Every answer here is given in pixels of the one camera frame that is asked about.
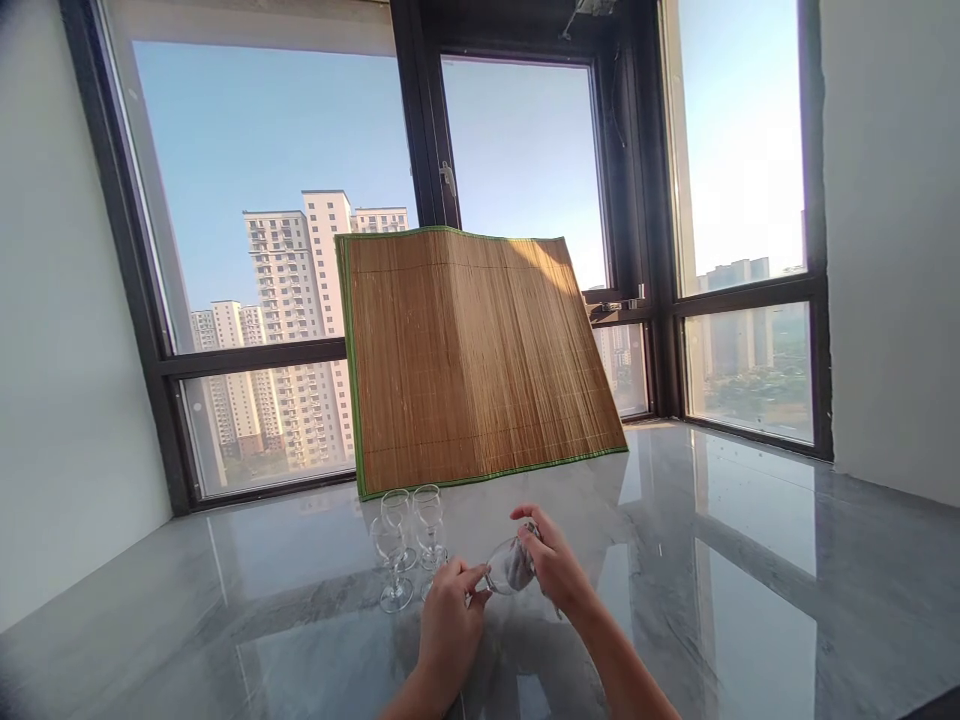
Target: sky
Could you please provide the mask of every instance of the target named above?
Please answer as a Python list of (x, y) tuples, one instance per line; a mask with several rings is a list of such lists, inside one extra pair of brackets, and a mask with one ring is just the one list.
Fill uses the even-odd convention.
[[(793, 0), (681, 0), (697, 274), (802, 262), (795, 15)], [(394, 57), (134, 48), (191, 309), (257, 302), (244, 210), (343, 189), (417, 225)], [(443, 74), (464, 229), (563, 235), (580, 287), (605, 285), (586, 70), (445, 60)]]
[(802, 264), (795, 0), (681, 0), (680, 34), (697, 274)]

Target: marble table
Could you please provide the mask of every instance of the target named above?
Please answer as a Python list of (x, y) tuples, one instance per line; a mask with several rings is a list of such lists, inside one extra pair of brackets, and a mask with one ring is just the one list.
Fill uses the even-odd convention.
[[(627, 436), (444, 490), (451, 551), (484, 561), (540, 503), (688, 720), (897, 718), (960, 684), (960, 511), (680, 423)], [(375, 717), (422, 608), (377, 604), (377, 511), (338, 486), (169, 523), (0, 635), (0, 717)], [(605, 713), (538, 586), (491, 599), (450, 716)]]

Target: black window frame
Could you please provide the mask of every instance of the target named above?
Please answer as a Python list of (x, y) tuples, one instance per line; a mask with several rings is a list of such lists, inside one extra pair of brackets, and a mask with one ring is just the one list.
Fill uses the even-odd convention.
[[(417, 212), (421, 225), (459, 227), (459, 206), (441, 181), (456, 171), (443, 95), (443, 55), (590, 68), (601, 212), (609, 288), (584, 293), (595, 328), (642, 327), (648, 412), (624, 421), (678, 418), (741, 437), (832, 460), (831, 379), (827, 311), (826, 222), (823, 207), (823, 77), (819, 7), (798, 0), (801, 115), (806, 194), (807, 272), (691, 297), (680, 297), (674, 253), (667, 118), (658, 6), (617, 3), (611, 17), (574, 18), (572, 37), (559, 36), (556, 6), (539, 21), (500, 17), (474, 22), (485, 4), (392, 0), (396, 57)], [(348, 481), (352, 470), (307, 476), (282, 485), (204, 497), (182, 382), (234, 372), (346, 359), (343, 338), (176, 355), (168, 336), (163, 290), (147, 229), (133, 154), (113, 86), (110, 49), (96, 0), (60, 0), (67, 41), (100, 172), (134, 335), (157, 427), (174, 515)], [(690, 416), (682, 327), (692, 315), (809, 302), (814, 443), (812, 446)]]

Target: glass base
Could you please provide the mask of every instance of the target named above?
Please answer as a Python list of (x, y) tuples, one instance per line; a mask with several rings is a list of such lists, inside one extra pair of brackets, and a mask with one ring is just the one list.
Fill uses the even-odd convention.
[(420, 553), (420, 567), (424, 570), (436, 570), (447, 561), (447, 549), (437, 545), (435, 552), (424, 550)]
[(385, 613), (392, 614), (400, 612), (413, 599), (413, 583), (409, 578), (400, 578), (400, 584), (396, 588), (393, 585), (387, 585), (380, 593), (380, 609)]
[(417, 551), (413, 548), (407, 548), (403, 551), (403, 557), (400, 558), (400, 572), (406, 572), (417, 564)]

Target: wall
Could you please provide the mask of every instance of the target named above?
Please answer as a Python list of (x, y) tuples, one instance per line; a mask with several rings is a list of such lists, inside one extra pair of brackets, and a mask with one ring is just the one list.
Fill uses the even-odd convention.
[(960, 3), (821, 13), (837, 468), (960, 505)]
[(170, 505), (56, 2), (0, 13), (2, 631)]

